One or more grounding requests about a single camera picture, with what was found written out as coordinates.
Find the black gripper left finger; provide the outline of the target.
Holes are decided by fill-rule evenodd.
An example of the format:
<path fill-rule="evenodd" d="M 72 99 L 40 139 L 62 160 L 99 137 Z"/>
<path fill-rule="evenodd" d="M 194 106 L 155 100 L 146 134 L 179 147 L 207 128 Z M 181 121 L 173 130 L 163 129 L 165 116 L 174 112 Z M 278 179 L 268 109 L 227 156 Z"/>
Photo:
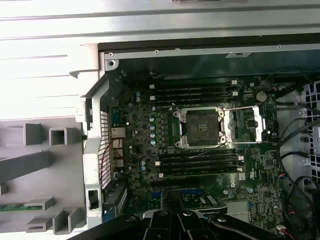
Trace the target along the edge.
<path fill-rule="evenodd" d="M 175 193 L 162 198 L 162 207 L 144 213 L 143 219 L 123 214 L 86 231 L 87 240 L 169 240 Z"/>

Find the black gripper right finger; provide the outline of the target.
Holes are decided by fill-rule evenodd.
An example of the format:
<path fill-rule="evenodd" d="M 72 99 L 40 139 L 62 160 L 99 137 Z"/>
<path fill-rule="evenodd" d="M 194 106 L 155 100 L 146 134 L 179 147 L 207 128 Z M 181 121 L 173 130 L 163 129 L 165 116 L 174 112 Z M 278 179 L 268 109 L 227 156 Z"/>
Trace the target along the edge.
<path fill-rule="evenodd" d="M 228 214 L 227 204 L 208 195 L 209 206 L 196 207 L 195 201 L 186 204 L 183 194 L 174 192 L 174 217 L 190 240 L 283 240 L 282 235 L 271 233 L 249 222 Z"/>

